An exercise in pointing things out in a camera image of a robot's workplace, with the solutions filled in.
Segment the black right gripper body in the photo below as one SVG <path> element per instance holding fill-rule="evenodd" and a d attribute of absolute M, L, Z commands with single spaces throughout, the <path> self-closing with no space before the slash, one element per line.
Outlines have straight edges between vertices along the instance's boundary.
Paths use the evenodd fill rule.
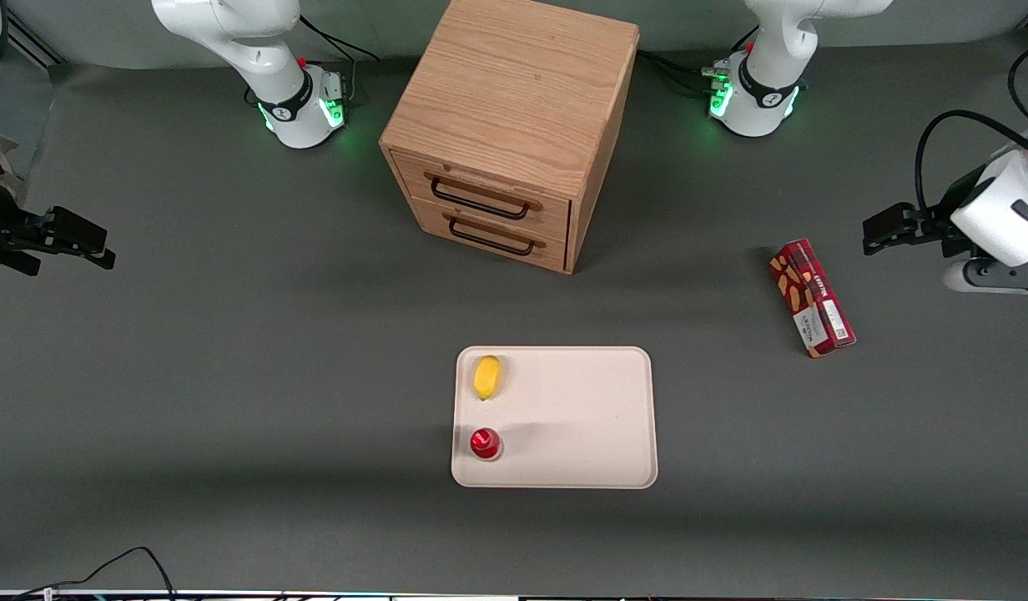
<path fill-rule="evenodd" d="M 10 235 L 30 226 L 31 214 L 12 198 L 9 191 L 0 188 L 0 261 L 33 261 L 26 252 L 10 250 Z"/>

